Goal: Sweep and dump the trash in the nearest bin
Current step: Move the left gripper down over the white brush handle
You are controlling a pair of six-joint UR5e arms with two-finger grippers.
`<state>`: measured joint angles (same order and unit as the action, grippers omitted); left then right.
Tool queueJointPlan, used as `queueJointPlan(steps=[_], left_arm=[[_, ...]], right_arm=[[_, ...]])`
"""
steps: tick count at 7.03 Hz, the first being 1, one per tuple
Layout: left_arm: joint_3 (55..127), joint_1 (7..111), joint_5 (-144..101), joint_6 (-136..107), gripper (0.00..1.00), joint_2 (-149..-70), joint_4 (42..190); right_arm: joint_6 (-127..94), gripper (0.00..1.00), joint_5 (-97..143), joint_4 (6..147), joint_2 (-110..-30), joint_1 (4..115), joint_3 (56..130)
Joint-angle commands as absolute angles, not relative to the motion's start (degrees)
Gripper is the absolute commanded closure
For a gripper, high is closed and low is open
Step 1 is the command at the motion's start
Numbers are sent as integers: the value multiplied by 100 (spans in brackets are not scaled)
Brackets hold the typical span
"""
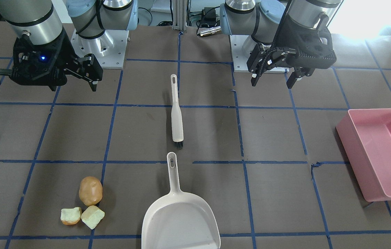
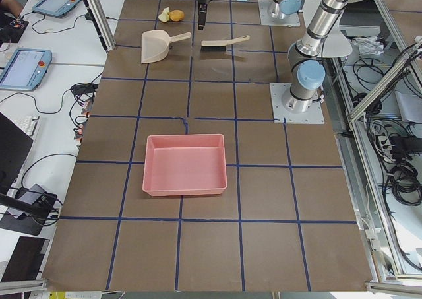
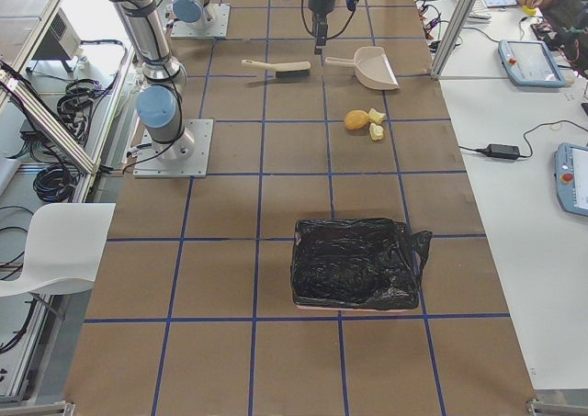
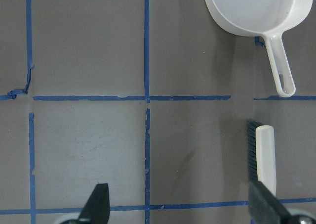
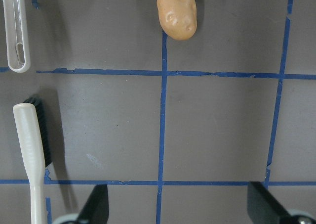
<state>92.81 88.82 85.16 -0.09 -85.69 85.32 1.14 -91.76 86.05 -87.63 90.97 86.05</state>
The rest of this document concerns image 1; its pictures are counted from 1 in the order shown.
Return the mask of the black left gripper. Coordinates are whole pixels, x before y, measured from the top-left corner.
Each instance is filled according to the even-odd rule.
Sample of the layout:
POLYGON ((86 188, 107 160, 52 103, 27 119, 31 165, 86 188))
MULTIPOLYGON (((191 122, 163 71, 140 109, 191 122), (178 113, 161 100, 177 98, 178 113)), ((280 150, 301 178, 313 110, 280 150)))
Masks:
POLYGON ((312 76, 315 69, 328 69, 337 61, 332 36, 325 24, 329 17, 319 14, 317 20, 318 26, 309 28, 285 14, 274 38, 274 47, 266 48, 262 43, 255 45, 246 62, 252 73, 253 87, 264 72, 283 64, 294 67, 287 80, 287 88, 292 89, 297 80, 312 76))

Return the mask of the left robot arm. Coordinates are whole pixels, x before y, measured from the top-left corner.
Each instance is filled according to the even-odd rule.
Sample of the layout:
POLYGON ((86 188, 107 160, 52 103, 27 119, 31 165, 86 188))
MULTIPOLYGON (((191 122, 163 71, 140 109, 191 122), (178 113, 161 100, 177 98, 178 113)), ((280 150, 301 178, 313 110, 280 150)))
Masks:
POLYGON ((297 80, 336 61, 328 23, 341 0, 226 0, 220 6, 220 26, 226 35, 248 35, 255 45, 246 61, 256 86, 276 67, 292 68, 291 89, 297 80))

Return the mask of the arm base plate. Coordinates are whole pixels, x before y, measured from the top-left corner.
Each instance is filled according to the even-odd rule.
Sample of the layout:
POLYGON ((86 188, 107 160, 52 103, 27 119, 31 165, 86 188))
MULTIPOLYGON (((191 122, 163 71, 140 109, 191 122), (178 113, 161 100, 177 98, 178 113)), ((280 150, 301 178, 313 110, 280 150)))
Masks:
POLYGON ((230 35, 234 72, 249 73, 246 62, 257 43, 249 35, 230 35))
POLYGON ((121 70, 124 67, 128 40, 128 30, 106 30, 101 37, 95 39, 84 39, 74 33, 71 43, 79 57, 94 54, 103 69, 121 70))

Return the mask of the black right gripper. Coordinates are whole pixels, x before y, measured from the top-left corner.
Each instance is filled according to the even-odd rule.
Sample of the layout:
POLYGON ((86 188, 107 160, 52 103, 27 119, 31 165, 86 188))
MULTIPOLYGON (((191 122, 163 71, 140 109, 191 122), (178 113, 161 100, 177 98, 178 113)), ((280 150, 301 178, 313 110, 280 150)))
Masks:
POLYGON ((59 35, 48 44, 36 45, 29 35, 15 40, 11 69, 0 69, 0 76, 24 86, 58 87, 67 83, 67 75, 83 79, 93 92, 102 80, 103 69, 94 54, 78 58, 67 35, 59 35))

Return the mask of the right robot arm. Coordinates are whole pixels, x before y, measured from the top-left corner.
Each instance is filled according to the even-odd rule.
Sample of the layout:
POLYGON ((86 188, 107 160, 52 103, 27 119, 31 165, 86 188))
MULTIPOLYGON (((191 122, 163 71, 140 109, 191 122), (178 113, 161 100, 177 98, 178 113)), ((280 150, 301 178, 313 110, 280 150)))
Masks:
POLYGON ((16 33, 13 65, 0 69, 18 85, 47 86, 56 91, 72 75, 89 83, 92 91, 103 79, 100 59, 116 55, 109 30, 135 30, 137 0, 68 0, 65 3, 75 27, 78 55, 50 0, 0 0, 0 14, 16 33))

